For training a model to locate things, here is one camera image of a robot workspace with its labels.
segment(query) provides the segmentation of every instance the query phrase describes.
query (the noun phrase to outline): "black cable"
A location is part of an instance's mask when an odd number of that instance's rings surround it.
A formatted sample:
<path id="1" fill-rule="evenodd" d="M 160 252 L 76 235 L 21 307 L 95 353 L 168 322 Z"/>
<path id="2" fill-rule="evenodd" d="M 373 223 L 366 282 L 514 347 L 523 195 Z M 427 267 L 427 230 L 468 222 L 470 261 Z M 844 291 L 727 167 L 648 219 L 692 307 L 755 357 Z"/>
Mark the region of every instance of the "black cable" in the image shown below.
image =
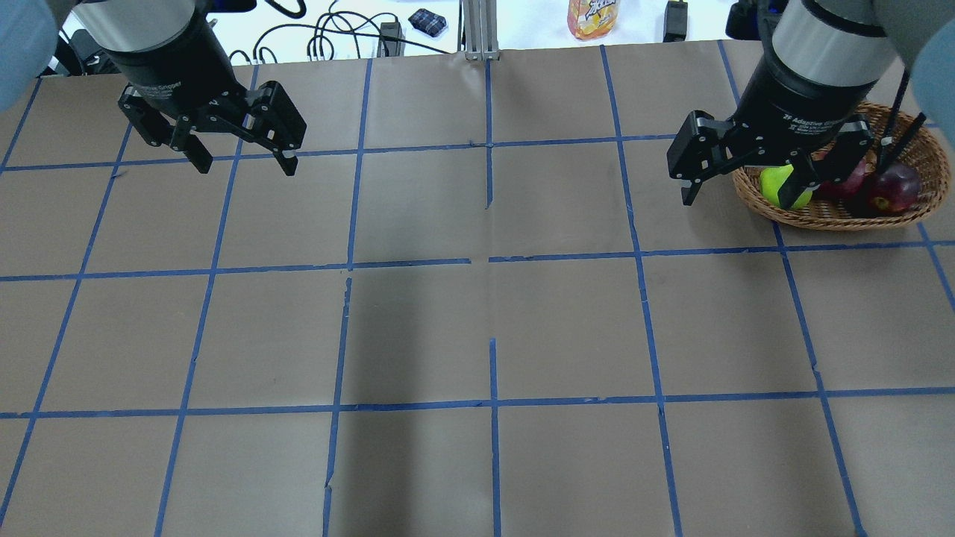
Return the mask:
<path id="1" fill-rule="evenodd" d="M 268 47 L 262 47 L 262 48 L 260 48 L 260 49 L 259 49 L 259 56 L 262 55 L 262 51 L 268 51 L 269 54 L 272 54 L 272 61 L 274 61 L 275 63 L 279 63 L 279 58 L 275 57 L 275 53 L 272 51 L 272 49 L 269 49 Z"/>
<path id="2" fill-rule="evenodd" d="M 308 56 L 308 61 L 313 59 L 335 59 L 335 44 L 331 42 L 331 39 L 328 39 L 326 36 L 322 35 L 321 39 L 328 41 L 329 43 L 329 57 L 325 57 L 324 47 L 320 47 L 319 51 L 322 51 L 322 55 L 319 56 L 318 53 L 312 54 L 312 49 L 314 48 L 315 38 L 312 37 L 305 46 L 305 54 Z"/>
<path id="3" fill-rule="evenodd" d="M 889 113 L 888 119 L 885 121 L 885 129 L 882 130 L 882 137 L 879 138 L 879 143 L 876 145 L 876 167 L 882 167 L 882 152 L 884 146 L 882 141 L 885 138 L 892 136 L 892 133 L 895 131 L 895 122 L 899 117 L 899 110 L 902 108 L 902 99 L 905 98 L 905 91 L 908 89 L 908 78 L 909 72 L 906 69 L 902 71 L 902 80 L 899 81 L 899 91 L 896 92 L 895 101 L 892 102 L 892 112 Z"/>
<path id="4" fill-rule="evenodd" d="M 70 47 L 70 50 L 73 51 L 73 55 L 76 56 L 76 61 L 79 63 L 79 71 L 85 76 L 86 75 L 86 62 L 83 61 L 83 58 L 79 57 L 79 53 L 76 51 L 76 47 L 73 46 L 73 40 L 70 39 L 70 36 L 63 30 L 60 30 L 60 34 L 63 35 L 63 39 L 66 40 L 66 44 Z"/>
<path id="5" fill-rule="evenodd" d="M 248 63 L 249 65 L 252 64 L 252 58 L 248 57 L 248 54 L 246 54 L 245 51 L 232 51 L 232 54 L 229 55 L 229 63 L 232 63 L 232 57 L 235 56 L 236 54 L 241 54 L 242 57 L 245 58 L 246 63 Z"/>
<path id="6" fill-rule="evenodd" d="M 285 7 L 280 6 L 275 0 L 265 0 L 265 2 L 269 6 L 271 6 L 272 8 L 275 8 L 276 11 L 285 15 L 286 17 L 293 18 L 293 19 L 300 19 L 305 17 L 305 13 L 307 9 L 305 7 L 305 0 L 297 0 L 297 1 L 298 1 L 298 11 L 289 11 Z"/>
<path id="7" fill-rule="evenodd" d="M 351 32 L 339 32 L 339 31 L 337 31 L 337 30 L 326 30 L 326 32 L 328 32 L 328 33 L 341 33 L 341 34 L 345 34 L 345 35 L 351 35 Z M 416 47 L 421 47 L 422 49 L 427 49 L 427 50 L 429 50 L 429 51 L 431 51 L 431 52 L 433 52 L 433 53 L 450 54 L 450 53 L 447 52 L 447 51 L 442 51 L 441 49 L 436 49 L 435 47 L 431 47 L 431 46 L 424 45 L 424 44 L 421 44 L 421 43 L 415 43 L 414 41 L 409 41 L 408 39 L 400 39 L 400 38 L 398 38 L 398 37 L 391 37 L 390 35 L 373 35 L 373 34 L 371 34 L 371 33 L 357 33 L 357 32 L 356 32 L 354 35 L 357 35 L 357 36 L 359 36 L 359 37 L 378 37 L 378 38 L 380 38 L 380 39 L 384 39 L 385 41 L 394 41 L 394 42 L 396 42 L 396 43 L 405 43 L 405 44 L 408 44 L 408 45 L 415 45 Z"/>
<path id="8" fill-rule="evenodd" d="M 316 30 L 315 30 L 315 35 L 319 35 L 320 33 L 324 32 L 324 31 L 328 28 L 329 22 L 331 22 L 331 24 L 335 27 L 335 29 L 336 29 L 337 31 L 339 31 L 339 32 L 348 32 L 349 34 L 351 34 L 351 35 L 354 37 L 354 40 L 355 40 L 355 53 L 358 55 L 358 58 L 359 58 L 359 59 L 361 58 L 361 49 L 360 49 L 360 47 L 359 47 L 359 45 L 358 45 L 358 36 L 357 36 L 357 34 L 355 34 L 355 32 L 361 30 L 362 28 L 365 28 L 365 27 L 368 26 L 368 25 L 371 25 L 371 26 L 374 28 L 374 30 L 375 30 L 376 32 L 378 32 L 378 37 L 381 37 L 381 27 L 379 27 L 379 26 L 378 26 L 377 24 L 375 24 L 375 22 L 374 22 L 374 19 L 377 18 L 377 17 L 380 17 L 380 16 L 390 15 L 390 16 L 394 17 L 394 22 L 395 22 L 395 23 L 399 23 L 399 24 L 400 24 L 400 19 L 398 19 L 398 15 L 396 15 L 396 14 L 390 12 L 390 11 L 382 11 L 382 12 L 380 12 L 380 13 L 376 13 L 376 14 L 372 15 L 371 17 L 367 17 L 367 16 L 365 16 L 364 14 L 359 13 L 359 12 L 356 12 L 356 11 L 335 11 L 335 12 L 330 11 L 331 8 L 334 7 L 334 5 L 335 5 L 335 3 L 336 3 L 337 1 L 338 1 L 338 0 L 335 0 L 335 2 L 332 2 L 331 5 L 329 6 L 329 11 L 323 13 L 322 16 L 320 16 L 320 17 L 318 18 L 318 21 L 315 23 L 315 26 L 316 26 L 316 27 L 321 26 L 321 31 L 319 31 L 318 29 L 316 29 Z M 351 24 L 351 21 L 349 21 L 349 19 L 348 19 L 345 15 L 351 15 L 351 16 L 358 17 L 359 20 L 364 20 L 365 22 L 361 23 L 361 24 L 358 25 L 357 27 L 354 27 L 354 26 Z M 326 19 L 326 21 L 325 21 L 324 24 L 322 24 L 322 19 L 325 18 L 325 17 L 327 17 L 328 19 Z M 345 24 L 348 24 L 348 25 L 349 25 L 349 29 L 346 31 L 346 30 L 343 29 L 342 27 L 338 26 L 338 22 L 337 22 L 336 19 L 342 19 L 342 20 L 344 20 L 344 21 L 345 21 Z"/>
<path id="9" fill-rule="evenodd" d="M 262 35 L 260 35 L 259 39 L 255 42 L 255 45 L 252 46 L 252 57 L 255 59 L 261 59 L 259 57 L 259 45 L 262 44 L 262 40 L 265 39 L 265 37 L 269 35 L 270 33 L 275 32 L 276 30 L 280 30 L 282 28 L 309 28 L 311 30 L 315 29 L 315 27 L 310 24 L 302 24 L 300 22 L 288 22 L 285 24 L 280 24 L 278 26 L 273 26 L 272 28 L 269 28 L 268 30 L 266 30 Z"/>
<path id="10" fill-rule="evenodd" d="M 912 139 L 915 138 L 916 133 L 918 133 L 919 129 L 922 128 L 922 125 L 925 124 L 925 120 L 926 117 L 924 112 L 919 112 L 919 114 L 915 116 L 915 120 L 912 121 L 912 124 L 909 125 L 907 129 L 905 129 L 905 133 L 901 138 L 899 138 L 899 142 L 896 143 L 895 147 L 892 148 L 892 152 L 889 153 L 888 157 L 886 157 L 885 160 L 879 164 L 879 167 L 876 168 L 877 174 L 881 175 L 885 173 L 885 170 L 889 169 L 889 166 L 895 163 L 895 161 L 902 155 L 902 151 L 905 150 L 905 147 L 909 144 L 909 142 L 912 141 Z"/>
<path id="11" fill-rule="evenodd" d="M 464 50 L 464 0 L 457 0 L 457 51 Z"/>
<path id="12" fill-rule="evenodd" d="M 349 21 L 349 19 L 345 18 L 344 15 L 341 15 L 341 14 L 339 14 L 339 13 L 328 13 L 328 12 L 326 12 L 326 13 L 322 13 L 322 16 L 318 17 L 318 20 L 315 21 L 315 35 L 324 35 L 324 34 L 325 34 L 325 29 L 326 29 L 326 28 L 328 27 L 328 25 L 329 25 L 329 21 L 333 21 L 335 18 L 340 18 L 340 19 L 344 20 L 344 21 L 345 21 L 345 24 L 349 25 L 349 30 L 350 30 L 351 33 L 354 33 L 354 32 L 357 30 L 354 26 L 351 25 L 351 22 Z M 338 23 L 335 23 L 335 28 L 339 29 L 340 31 L 343 31 L 343 30 L 338 26 Z M 358 44 L 358 36 L 357 36 L 357 35 L 353 35 L 352 38 L 353 38 L 354 41 L 355 41 L 355 53 L 358 54 L 358 59 L 361 59 L 361 46 Z M 321 55 L 325 55 L 325 51 L 323 50 L 323 42 L 322 42 L 322 40 L 319 39 L 319 40 L 317 41 L 317 43 L 318 43 L 318 49 L 319 49 L 319 51 L 318 51 L 318 53 L 316 53 L 315 55 L 318 55 L 319 53 L 321 53 Z"/>
<path id="13" fill-rule="evenodd" d="M 285 24 L 280 24 L 280 25 L 278 25 L 278 26 L 273 26 L 272 28 L 269 28 L 268 30 L 266 30 L 262 35 L 259 36 L 259 39 L 256 40 L 255 45 L 252 47 L 252 57 L 255 58 L 255 59 L 261 59 L 261 58 L 260 58 L 260 55 L 259 55 L 259 53 L 258 53 L 258 51 L 259 51 L 259 46 L 262 44 L 262 41 L 263 41 L 270 33 L 275 32 L 276 30 L 280 30 L 280 29 L 282 29 L 282 28 L 309 28 L 309 29 L 312 29 L 313 31 L 315 30 L 315 27 L 312 26 L 312 25 L 310 25 L 310 24 L 293 23 L 293 22 L 285 23 Z M 409 41 L 408 39 L 401 39 L 401 38 L 398 38 L 398 37 L 391 37 L 391 36 L 389 36 L 389 35 L 372 35 L 371 33 L 359 33 L 359 32 L 339 32 L 339 31 L 337 31 L 337 30 L 328 30 L 328 29 L 326 29 L 325 32 L 328 32 L 328 33 L 337 33 L 337 34 L 343 34 L 343 35 L 352 35 L 352 34 L 354 34 L 354 35 L 357 35 L 357 36 L 359 36 L 359 37 L 378 37 L 378 38 L 384 39 L 384 40 L 386 40 L 386 41 L 394 41 L 394 42 L 396 42 L 396 43 L 405 43 L 405 44 L 408 44 L 408 45 L 414 45 L 414 46 L 416 46 L 416 47 L 420 47 L 420 48 L 422 48 L 422 49 L 425 49 L 425 50 L 428 50 L 428 51 L 432 51 L 432 52 L 434 52 L 434 53 L 450 54 L 450 53 L 447 52 L 447 51 L 442 51 L 441 49 L 436 49 L 435 47 L 432 47 L 432 46 L 429 46 L 429 45 L 424 45 L 424 44 L 422 44 L 422 43 L 415 43 L 414 41 Z M 309 40 L 308 46 L 311 46 L 311 45 L 312 45 L 312 40 Z"/>

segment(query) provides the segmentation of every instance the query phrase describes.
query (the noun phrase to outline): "red apple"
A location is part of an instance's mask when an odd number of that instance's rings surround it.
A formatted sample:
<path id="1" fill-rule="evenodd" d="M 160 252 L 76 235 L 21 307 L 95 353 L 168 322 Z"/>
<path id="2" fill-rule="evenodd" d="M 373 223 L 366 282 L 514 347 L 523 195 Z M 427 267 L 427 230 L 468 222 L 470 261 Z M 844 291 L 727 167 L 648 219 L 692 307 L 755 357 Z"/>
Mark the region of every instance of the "red apple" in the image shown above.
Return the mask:
<path id="1" fill-rule="evenodd" d="M 880 214 L 900 214 L 919 200 L 922 178 L 915 168 L 896 162 L 873 177 L 864 191 L 865 203 Z"/>
<path id="2" fill-rule="evenodd" d="M 868 159 L 862 159 L 856 164 L 849 177 L 842 183 L 833 183 L 827 181 L 819 186 L 815 196 L 825 200 L 842 201 L 850 200 L 862 188 L 862 182 L 867 174 L 876 170 L 876 167 Z"/>
<path id="3" fill-rule="evenodd" d="M 900 214 L 919 200 L 921 190 L 919 172 L 896 162 L 881 175 L 866 176 L 859 195 L 846 207 L 854 216 L 861 218 Z"/>

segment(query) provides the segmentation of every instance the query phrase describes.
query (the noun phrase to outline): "juice bottle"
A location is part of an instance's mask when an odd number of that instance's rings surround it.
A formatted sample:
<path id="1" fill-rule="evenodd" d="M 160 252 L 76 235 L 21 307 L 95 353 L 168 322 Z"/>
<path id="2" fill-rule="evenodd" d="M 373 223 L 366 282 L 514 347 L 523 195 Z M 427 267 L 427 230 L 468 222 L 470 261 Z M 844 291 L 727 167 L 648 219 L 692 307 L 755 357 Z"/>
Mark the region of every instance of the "juice bottle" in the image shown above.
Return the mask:
<path id="1" fill-rule="evenodd" d="M 567 28 L 585 41 L 603 37 L 617 22 L 620 0 L 570 0 Z"/>

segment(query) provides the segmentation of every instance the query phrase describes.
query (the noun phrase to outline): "wicker basket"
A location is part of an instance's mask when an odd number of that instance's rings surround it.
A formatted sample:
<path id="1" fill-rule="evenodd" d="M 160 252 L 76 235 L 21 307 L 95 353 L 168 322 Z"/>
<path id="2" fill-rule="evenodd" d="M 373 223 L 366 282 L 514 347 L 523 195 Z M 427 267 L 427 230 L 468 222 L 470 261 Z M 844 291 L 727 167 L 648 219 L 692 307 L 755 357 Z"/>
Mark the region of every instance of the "wicker basket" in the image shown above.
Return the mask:
<path id="1" fill-rule="evenodd" d="M 885 128 L 891 109 L 880 104 L 863 102 L 859 105 L 859 112 L 869 117 L 872 132 L 877 133 L 878 136 Z M 914 119 L 906 113 L 899 113 L 893 133 L 896 140 Z M 948 194 L 951 171 L 944 149 L 924 127 L 919 129 L 918 134 L 902 152 L 899 161 L 919 171 L 919 175 L 922 176 L 922 193 L 919 195 L 919 201 L 907 212 L 895 216 L 853 218 L 842 202 L 815 198 L 801 209 L 783 210 L 770 204 L 760 194 L 759 172 L 762 171 L 760 168 L 740 168 L 732 172 L 732 182 L 736 187 L 736 193 L 753 212 L 782 224 L 829 231 L 902 227 L 924 219 L 942 204 L 945 195 Z"/>

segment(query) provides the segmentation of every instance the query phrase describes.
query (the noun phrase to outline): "power adapter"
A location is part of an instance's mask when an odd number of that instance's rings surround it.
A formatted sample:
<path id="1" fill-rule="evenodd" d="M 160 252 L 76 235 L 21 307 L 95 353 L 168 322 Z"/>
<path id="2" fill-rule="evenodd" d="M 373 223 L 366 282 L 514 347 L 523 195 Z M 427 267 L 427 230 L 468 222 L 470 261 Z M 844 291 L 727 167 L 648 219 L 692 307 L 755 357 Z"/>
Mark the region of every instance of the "power adapter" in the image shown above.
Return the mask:
<path id="1" fill-rule="evenodd" d="M 689 5 L 683 0 L 669 0 L 663 17 L 663 42 L 687 40 Z"/>
<path id="2" fill-rule="evenodd" d="M 405 34 L 401 31 L 400 22 L 381 23 L 381 37 L 378 38 L 378 56 L 392 57 L 401 56 L 405 53 L 405 44 L 395 39 L 404 39 Z"/>

